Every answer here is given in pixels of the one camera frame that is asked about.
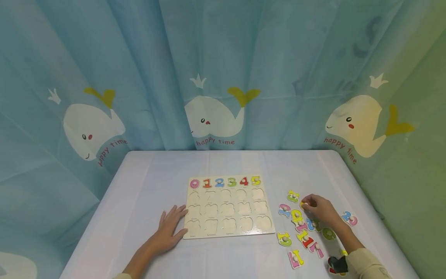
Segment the blue number 2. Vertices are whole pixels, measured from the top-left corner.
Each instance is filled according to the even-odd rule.
[[[218,178],[215,180],[215,182],[217,183],[215,186],[216,187],[224,187],[224,182],[223,182],[223,178]]]
[[[349,211],[344,211],[344,215],[342,215],[342,219],[344,219],[346,222],[350,219],[351,213]]]

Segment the black object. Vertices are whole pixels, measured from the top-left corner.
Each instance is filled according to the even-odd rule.
[[[348,272],[345,256],[342,256],[340,259],[337,259],[336,257],[329,257],[328,264],[336,273]]]

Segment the whale print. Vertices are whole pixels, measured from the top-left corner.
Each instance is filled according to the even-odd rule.
[[[0,267],[6,272],[0,279],[36,279],[37,267],[30,259],[5,252],[0,252]]]
[[[193,137],[212,134],[216,137],[231,137],[240,132],[245,117],[245,106],[260,94],[252,89],[244,94],[238,87],[231,87],[227,92],[235,96],[240,104],[237,117],[217,99],[197,96],[184,106],[190,132]]]
[[[101,96],[93,88],[85,93],[96,96],[109,109],[111,118],[99,108],[87,104],[72,104],[63,118],[66,137],[76,153],[84,160],[96,159],[99,148],[114,136],[122,135],[125,126],[112,109],[114,90],[106,90]]]
[[[354,146],[360,156],[369,158],[388,136],[415,130],[408,123],[398,123],[398,109],[390,105],[386,132],[375,138],[381,110],[380,104],[370,96],[353,97],[333,111],[325,124],[325,130],[342,137]]]

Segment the red number 4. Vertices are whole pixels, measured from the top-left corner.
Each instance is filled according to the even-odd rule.
[[[245,186],[247,186],[249,183],[248,183],[248,179],[246,178],[246,177],[244,177],[241,181],[240,181],[240,184],[243,184],[243,185],[245,185]]]

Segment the yellow whale tail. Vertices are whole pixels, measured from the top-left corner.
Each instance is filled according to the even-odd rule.
[[[109,109],[112,109],[113,99],[115,98],[115,90],[107,89],[106,91],[104,91],[104,96],[101,96],[95,89],[91,87],[85,88],[84,92],[95,96],[96,98],[101,100]]]
[[[395,105],[390,105],[389,107],[390,116],[387,123],[386,136],[392,136],[399,133],[408,133],[415,131],[415,127],[409,123],[398,123],[398,108]]]
[[[247,103],[254,100],[260,94],[260,89],[251,89],[245,94],[238,87],[230,87],[227,92],[237,98],[240,107],[244,108]]]

